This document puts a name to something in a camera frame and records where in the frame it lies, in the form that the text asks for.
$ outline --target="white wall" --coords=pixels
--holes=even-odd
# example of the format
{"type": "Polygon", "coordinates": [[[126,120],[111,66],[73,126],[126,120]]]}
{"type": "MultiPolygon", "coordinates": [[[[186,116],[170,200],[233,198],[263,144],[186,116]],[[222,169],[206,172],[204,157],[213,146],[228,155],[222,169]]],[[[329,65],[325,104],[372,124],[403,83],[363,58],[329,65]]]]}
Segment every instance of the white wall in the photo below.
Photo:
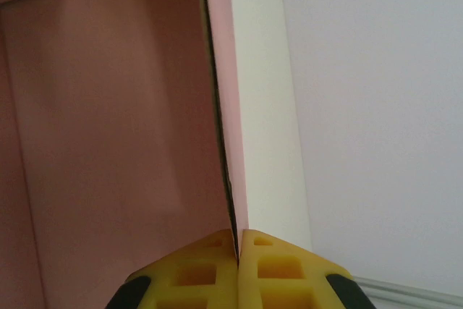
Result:
{"type": "Polygon", "coordinates": [[[231,5],[249,228],[310,249],[283,1],[231,5]]]}
{"type": "Polygon", "coordinates": [[[314,251],[463,288],[463,0],[284,0],[314,251]]]}

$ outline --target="white trim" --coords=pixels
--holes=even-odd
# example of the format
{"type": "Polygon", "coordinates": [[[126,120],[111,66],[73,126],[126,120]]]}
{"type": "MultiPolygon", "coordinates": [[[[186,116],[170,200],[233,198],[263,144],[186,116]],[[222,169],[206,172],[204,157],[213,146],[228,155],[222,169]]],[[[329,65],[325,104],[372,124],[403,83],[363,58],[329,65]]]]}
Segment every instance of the white trim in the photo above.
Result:
{"type": "Polygon", "coordinates": [[[283,0],[231,0],[249,228],[311,248],[283,0]]]}
{"type": "Polygon", "coordinates": [[[416,289],[366,278],[355,278],[363,292],[372,300],[382,300],[406,308],[461,309],[463,297],[426,289],[416,289]]]}

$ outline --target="square hole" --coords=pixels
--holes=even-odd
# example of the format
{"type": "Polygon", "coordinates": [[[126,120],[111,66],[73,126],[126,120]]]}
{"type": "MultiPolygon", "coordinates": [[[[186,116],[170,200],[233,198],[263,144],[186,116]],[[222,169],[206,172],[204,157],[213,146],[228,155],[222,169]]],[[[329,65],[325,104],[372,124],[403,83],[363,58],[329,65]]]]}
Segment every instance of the square hole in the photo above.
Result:
{"type": "Polygon", "coordinates": [[[297,257],[264,256],[258,261],[258,278],[304,279],[304,272],[297,257]]]}
{"type": "Polygon", "coordinates": [[[309,290],[262,289],[262,309],[315,309],[309,290]]]}
{"type": "Polygon", "coordinates": [[[159,300],[156,309],[207,309],[208,301],[200,298],[186,300],[159,300]]]}
{"type": "Polygon", "coordinates": [[[214,285],[217,267],[213,263],[191,263],[180,266],[174,286],[214,285]]]}
{"type": "Polygon", "coordinates": [[[254,245],[267,245],[267,246],[272,246],[273,243],[270,240],[257,237],[254,239],[254,245]]]}

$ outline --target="black rubber pad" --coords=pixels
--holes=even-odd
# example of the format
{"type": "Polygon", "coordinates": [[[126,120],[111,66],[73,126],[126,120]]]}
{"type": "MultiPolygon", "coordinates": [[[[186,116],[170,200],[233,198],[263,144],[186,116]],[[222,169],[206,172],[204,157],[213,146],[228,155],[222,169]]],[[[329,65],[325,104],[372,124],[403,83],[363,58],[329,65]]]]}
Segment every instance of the black rubber pad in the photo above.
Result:
{"type": "Polygon", "coordinates": [[[150,283],[149,276],[139,276],[126,282],[111,298],[106,309],[137,309],[150,283]]]}
{"type": "Polygon", "coordinates": [[[327,275],[326,279],[346,309],[376,309],[357,282],[339,274],[327,275]]]}

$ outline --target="white baseboard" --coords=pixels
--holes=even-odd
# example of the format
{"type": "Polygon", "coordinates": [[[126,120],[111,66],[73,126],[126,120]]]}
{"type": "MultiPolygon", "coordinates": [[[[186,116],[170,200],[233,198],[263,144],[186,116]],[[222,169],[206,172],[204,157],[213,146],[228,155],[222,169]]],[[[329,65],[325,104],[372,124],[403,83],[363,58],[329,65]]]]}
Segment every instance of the white baseboard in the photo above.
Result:
{"type": "Polygon", "coordinates": [[[381,300],[406,308],[462,309],[463,297],[416,289],[414,287],[355,278],[363,292],[372,300],[381,300]]]}

